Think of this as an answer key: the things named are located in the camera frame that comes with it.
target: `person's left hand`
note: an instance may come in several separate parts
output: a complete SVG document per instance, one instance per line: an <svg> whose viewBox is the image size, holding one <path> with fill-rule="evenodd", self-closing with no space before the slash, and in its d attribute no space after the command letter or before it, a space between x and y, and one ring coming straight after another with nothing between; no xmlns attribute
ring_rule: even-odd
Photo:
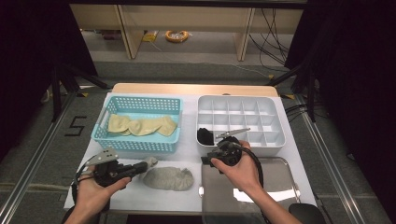
<svg viewBox="0 0 396 224"><path fill-rule="evenodd" d="M94 167L90 166L88 170L93 171ZM84 223L87 219L97 215L105 207L110 197L118 190L125 188L130 181L131 177L125 177L103 188L91 176L82 175L78 183L77 203L66 223L69 221L70 223Z"/></svg>

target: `white compartment tray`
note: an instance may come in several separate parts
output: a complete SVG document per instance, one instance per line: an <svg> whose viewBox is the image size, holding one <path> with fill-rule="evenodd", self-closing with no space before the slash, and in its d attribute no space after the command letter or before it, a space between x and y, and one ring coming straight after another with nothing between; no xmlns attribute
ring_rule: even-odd
<svg viewBox="0 0 396 224"><path fill-rule="evenodd" d="M275 156L285 145L286 139L271 98L248 96L205 95L198 100L197 130L206 128L214 135L214 143L222 138L218 134L249 128L234 137L248 141L253 152L260 157ZM203 154L215 146L198 142Z"/></svg>

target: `yellow cable coil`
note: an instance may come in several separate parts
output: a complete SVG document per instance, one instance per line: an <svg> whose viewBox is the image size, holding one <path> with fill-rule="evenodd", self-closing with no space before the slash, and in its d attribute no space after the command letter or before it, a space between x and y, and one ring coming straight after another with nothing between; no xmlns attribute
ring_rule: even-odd
<svg viewBox="0 0 396 224"><path fill-rule="evenodd" d="M167 31L165 38L170 42L181 43L189 38L189 33L187 31Z"/></svg>

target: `white plastic organizer box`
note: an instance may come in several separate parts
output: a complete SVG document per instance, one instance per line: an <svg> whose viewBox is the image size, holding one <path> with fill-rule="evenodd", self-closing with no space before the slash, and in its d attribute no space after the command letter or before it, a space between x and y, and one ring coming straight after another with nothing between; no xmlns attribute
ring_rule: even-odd
<svg viewBox="0 0 396 224"><path fill-rule="evenodd" d="M156 119L163 116L177 123L169 136L150 133L136 136L110 133L107 130L111 114L128 116L130 119ZM140 96L112 96L106 102L92 131L92 139L103 148L114 147L119 151L169 154L176 150L180 135L182 100Z"/></svg>
<svg viewBox="0 0 396 224"><path fill-rule="evenodd" d="M203 155L222 140L217 135L247 128L250 130L234 137L248 141L256 156L275 156L285 145L285 134L271 98L206 95L199 98L197 113L197 131L207 129L213 133L215 144L203 145L197 138Z"/></svg>

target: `blue plastic basket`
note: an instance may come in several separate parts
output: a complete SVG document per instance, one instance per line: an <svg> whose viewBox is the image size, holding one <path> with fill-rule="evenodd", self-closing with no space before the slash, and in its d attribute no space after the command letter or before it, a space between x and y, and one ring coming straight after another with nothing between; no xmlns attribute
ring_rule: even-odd
<svg viewBox="0 0 396 224"><path fill-rule="evenodd" d="M131 119L155 119L170 116L177 128L170 136L151 133L143 136L109 133L107 125L111 114L129 116ZM92 139L103 148L120 151L174 153L180 135L182 100L177 98L152 98L112 96L102 109L92 131Z"/></svg>

